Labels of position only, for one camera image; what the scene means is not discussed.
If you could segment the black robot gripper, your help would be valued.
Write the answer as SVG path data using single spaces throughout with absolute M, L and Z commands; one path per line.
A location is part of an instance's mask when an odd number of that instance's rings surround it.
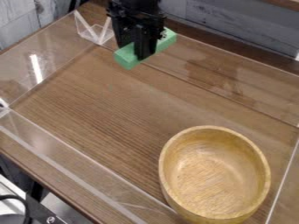
M 135 43 L 135 56 L 139 60 L 155 54 L 157 39 L 164 31 L 161 0 L 108 0 L 107 15 L 119 47 Z

